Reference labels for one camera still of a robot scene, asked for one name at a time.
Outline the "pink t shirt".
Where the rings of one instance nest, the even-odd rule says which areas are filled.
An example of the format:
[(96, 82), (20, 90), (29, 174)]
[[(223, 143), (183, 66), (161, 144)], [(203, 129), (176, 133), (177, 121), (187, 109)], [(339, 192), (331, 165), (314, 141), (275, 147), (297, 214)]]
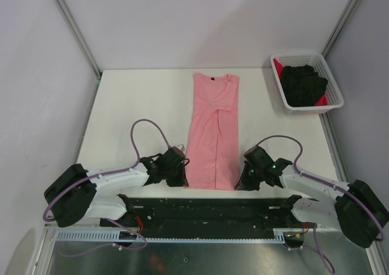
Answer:
[(239, 180), (239, 77), (195, 73), (193, 84), (188, 187), (232, 191)]

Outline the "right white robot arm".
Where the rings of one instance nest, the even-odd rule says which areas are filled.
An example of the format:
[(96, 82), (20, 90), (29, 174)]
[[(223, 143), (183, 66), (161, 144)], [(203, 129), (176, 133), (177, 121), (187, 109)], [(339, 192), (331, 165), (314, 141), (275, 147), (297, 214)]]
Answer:
[(287, 227), (295, 227), (300, 222), (328, 226), (341, 231), (362, 248), (385, 239), (388, 210), (361, 180), (344, 183), (314, 176), (279, 158), (264, 165), (245, 162), (235, 189), (257, 191), (262, 182), (299, 193), (289, 197), (280, 212), (281, 222)]

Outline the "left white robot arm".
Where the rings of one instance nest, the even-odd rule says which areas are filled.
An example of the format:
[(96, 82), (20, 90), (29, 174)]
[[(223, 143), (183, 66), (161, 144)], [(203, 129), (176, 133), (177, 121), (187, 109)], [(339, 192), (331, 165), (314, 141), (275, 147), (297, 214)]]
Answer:
[(126, 205), (121, 190), (158, 184), (165, 180), (184, 186), (185, 167), (189, 160), (158, 164), (143, 158), (136, 165), (110, 171), (88, 171), (80, 163), (68, 167), (44, 192), (47, 207), (45, 222), (60, 228), (82, 219), (115, 220), (121, 226), (133, 222), (134, 211)]

